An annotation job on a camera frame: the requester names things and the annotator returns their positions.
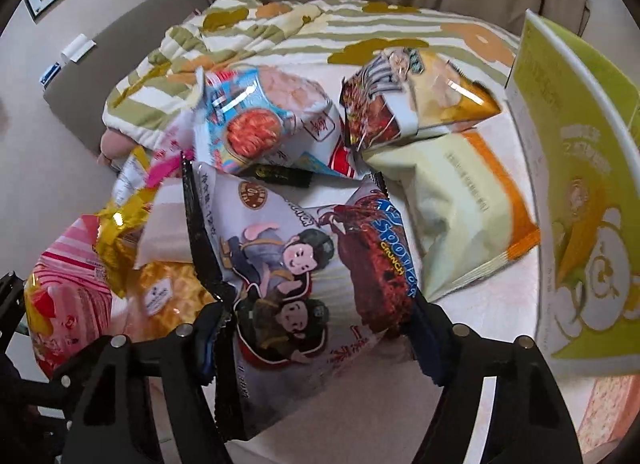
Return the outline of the pink red snack bag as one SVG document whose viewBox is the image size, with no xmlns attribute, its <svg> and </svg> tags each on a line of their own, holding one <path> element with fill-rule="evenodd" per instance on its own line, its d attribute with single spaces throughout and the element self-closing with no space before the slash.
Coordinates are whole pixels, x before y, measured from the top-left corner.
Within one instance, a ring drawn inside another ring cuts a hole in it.
<svg viewBox="0 0 640 464">
<path fill-rule="evenodd" d="M 47 377 L 110 327 L 113 293 L 94 251 L 99 225 L 95 215 L 78 218 L 40 255 L 27 278 L 29 335 Z"/>
</svg>

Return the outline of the cartoon children snack bag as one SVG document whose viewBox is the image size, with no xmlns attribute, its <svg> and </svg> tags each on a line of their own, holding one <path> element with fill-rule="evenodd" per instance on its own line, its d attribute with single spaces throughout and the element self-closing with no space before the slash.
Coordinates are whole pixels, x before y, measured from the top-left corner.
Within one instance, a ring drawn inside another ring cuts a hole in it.
<svg viewBox="0 0 640 464">
<path fill-rule="evenodd" d="M 398 333 L 418 276 L 378 175 L 312 208 L 203 163 L 183 161 L 181 176 L 194 270 L 221 306 L 204 357 L 216 423 L 248 440 Z"/>
</svg>

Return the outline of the shrimp flakes snack bag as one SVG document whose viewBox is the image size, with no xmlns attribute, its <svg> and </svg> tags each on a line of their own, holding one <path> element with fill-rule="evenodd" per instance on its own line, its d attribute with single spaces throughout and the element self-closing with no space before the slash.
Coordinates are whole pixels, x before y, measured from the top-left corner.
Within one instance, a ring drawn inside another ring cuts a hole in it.
<svg viewBox="0 0 640 464">
<path fill-rule="evenodd" d="M 204 74 L 194 155 L 238 173 L 254 164 L 355 179 L 340 112 L 317 81 L 259 66 Z"/>
</svg>

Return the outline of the waffle cookie clear pack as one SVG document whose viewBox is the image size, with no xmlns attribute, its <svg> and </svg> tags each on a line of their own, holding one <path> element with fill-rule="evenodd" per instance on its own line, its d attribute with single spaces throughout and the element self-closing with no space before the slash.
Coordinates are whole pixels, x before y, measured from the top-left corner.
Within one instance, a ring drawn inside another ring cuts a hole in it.
<svg viewBox="0 0 640 464">
<path fill-rule="evenodd" d="M 126 279 L 128 319 L 125 334 L 132 341 L 162 338 L 182 323 L 193 323 L 215 301 L 190 263 L 152 261 L 130 270 Z"/>
</svg>

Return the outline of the gold foil snack pack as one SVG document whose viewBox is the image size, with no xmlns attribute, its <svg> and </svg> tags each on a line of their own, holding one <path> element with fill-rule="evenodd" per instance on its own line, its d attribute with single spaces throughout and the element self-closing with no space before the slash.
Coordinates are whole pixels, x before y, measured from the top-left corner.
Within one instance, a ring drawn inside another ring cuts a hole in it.
<svg viewBox="0 0 640 464">
<path fill-rule="evenodd" d="M 117 204 L 111 198 L 96 215 L 99 228 L 93 250 L 104 267 L 106 284 L 120 298 L 127 294 L 127 280 L 134 269 L 138 240 L 148 222 L 155 195 L 155 189 L 142 187 L 123 204 Z"/>
</svg>

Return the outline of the translucent white snack pack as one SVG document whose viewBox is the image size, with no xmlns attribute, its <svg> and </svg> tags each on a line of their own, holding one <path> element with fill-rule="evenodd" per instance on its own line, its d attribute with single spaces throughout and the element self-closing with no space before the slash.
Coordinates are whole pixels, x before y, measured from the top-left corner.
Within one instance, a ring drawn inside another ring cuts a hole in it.
<svg viewBox="0 0 640 464">
<path fill-rule="evenodd" d="M 180 179 L 166 179 L 158 189 L 138 242 L 136 269 L 153 261 L 191 263 L 183 187 Z"/>
</svg>

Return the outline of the cream orange snack bag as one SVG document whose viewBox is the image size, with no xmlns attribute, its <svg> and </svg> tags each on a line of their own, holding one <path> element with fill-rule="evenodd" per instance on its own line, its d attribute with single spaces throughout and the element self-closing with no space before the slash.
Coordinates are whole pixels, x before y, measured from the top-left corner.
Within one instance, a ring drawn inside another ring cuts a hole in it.
<svg viewBox="0 0 640 464">
<path fill-rule="evenodd" d="M 518 184 L 475 130 L 383 147 L 364 160 L 404 191 L 429 301 L 486 279 L 539 243 Z"/>
</svg>

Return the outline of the pink white candy wrapper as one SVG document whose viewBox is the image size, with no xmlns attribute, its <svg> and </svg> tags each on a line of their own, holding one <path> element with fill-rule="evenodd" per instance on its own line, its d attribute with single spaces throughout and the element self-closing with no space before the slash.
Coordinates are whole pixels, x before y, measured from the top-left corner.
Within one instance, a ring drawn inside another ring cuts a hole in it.
<svg viewBox="0 0 640 464">
<path fill-rule="evenodd" d="M 156 189 L 166 178 L 177 176 L 182 156 L 194 158 L 194 123 L 194 110 L 184 110 L 165 128 L 152 155 L 140 145 L 132 150 L 112 188 L 116 206 L 124 205 L 137 191 Z"/>
</svg>

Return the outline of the pink pillow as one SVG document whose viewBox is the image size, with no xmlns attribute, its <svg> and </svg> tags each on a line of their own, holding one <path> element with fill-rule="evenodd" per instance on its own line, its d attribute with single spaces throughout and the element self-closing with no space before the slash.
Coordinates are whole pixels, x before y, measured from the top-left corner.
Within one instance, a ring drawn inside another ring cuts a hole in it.
<svg viewBox="0 0 640 464">
<path fill-rule="evenodd" d="M 136 141 L 117 130 L 106 129 L 100 140 L 98 164 L 119 168 L 138 145 Z"/>
</svg>

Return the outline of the dark green cracker pack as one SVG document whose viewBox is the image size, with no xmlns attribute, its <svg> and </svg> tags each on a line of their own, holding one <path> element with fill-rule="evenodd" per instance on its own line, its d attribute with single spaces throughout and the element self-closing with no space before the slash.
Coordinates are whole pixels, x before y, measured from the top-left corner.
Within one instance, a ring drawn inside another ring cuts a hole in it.
<svg viewBox="0 0 640 464">
<path fill-rule="evenodd" d="M 253 178 L 260 182 L 288 187 L 309 187 L 314 174 L 311 171 L 270 164 L 251 165 L 242 172 L 243 177 Z"/>
</svg>

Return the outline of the grey padded headboard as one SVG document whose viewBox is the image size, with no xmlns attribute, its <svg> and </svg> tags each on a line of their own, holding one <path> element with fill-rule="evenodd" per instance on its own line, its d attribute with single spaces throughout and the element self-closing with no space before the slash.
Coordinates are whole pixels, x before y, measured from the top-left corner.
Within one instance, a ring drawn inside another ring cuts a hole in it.
<svg viewBox="0 0 640 464">
<path fill-rule="evenodd" d="M 156 49 L 166 30 L 206 7 L 207 0 L 145 0 L 97 34 L 92 48 L 77 63 L 61 69 L 43 91 L 53 114 L 96 155 L 105 126 L 107 95 Z"/>
</svg>

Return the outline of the green cardboard box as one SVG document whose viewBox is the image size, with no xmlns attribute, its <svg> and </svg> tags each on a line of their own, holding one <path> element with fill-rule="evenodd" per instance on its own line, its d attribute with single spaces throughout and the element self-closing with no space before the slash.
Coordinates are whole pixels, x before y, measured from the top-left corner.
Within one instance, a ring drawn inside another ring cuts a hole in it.
<svg viewBox="0 0 640 464">
<path fill-rule="evenodd" d="M 506 83 L 540 228 L 536 340 L 559 374 L 639 369 L 639 90 L 526 15 Z"/>
</svg>

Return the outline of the taro chips snack bag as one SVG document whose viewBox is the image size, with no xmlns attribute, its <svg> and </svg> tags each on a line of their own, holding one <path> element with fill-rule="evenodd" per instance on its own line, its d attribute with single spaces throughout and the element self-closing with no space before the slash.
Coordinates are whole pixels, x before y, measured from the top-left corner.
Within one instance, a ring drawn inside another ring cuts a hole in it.
<svg viewBox="0 0 640 464">
<path fill-rule="evenodd" d="M 353 150 L 461 132 L 501 112 L 486 86 L 425 49 L 387 48 L 342 83 L 345 143 Z"/>
</svg>

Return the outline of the flower striped blanket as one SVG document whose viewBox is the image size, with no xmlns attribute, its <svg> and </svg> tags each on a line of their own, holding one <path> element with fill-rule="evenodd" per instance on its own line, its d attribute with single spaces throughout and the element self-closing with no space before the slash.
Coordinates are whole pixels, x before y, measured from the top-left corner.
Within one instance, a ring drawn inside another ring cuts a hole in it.
<svg viewBox="0 0 640 464">
<path fill-rule="evenodd" d="M 198 67 L 361 66 L 386 46 L 426 46 L 500 95 L 519 45 L 515 34 L 472 16 L 382 1 L 215 0 L 165 31 L 108 94 L 102 121 L 153 150 Z"/>
</svg>

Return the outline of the blue wall tag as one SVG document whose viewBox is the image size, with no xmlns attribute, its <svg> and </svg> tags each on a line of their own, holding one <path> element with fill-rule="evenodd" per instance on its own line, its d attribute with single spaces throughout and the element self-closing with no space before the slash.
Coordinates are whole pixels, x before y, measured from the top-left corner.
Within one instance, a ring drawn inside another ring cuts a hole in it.
<svg viewBox="0 0 640 464">
<path fill-rule="evenodd" d="M 47 68 L 47 70 L 39 78 L 39 83 L 41 84 L 43 89 L 46 89 L 47 86 L 49 86 L 50 82 L 55 78 L 55 76 L 58 75 L 59 72 L 61 72 L 61 69 L 62 66 L 58 62 L 53 63 Z"/>
</svg>

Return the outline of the white wall switch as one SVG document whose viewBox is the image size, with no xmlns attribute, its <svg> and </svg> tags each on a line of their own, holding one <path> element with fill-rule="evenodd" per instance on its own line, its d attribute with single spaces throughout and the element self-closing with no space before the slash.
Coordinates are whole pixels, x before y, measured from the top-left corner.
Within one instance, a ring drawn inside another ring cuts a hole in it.
<svg viewBox="0 0 640 464">
<path fill-rule="evenodd" d="M 85 34 L 78 36 L 70 42 L 62 51 L 62 61 L 67 63 L 78 63 L 88 52 L 96 46 L 96 42 L 88 38 Z"/>
</svg>

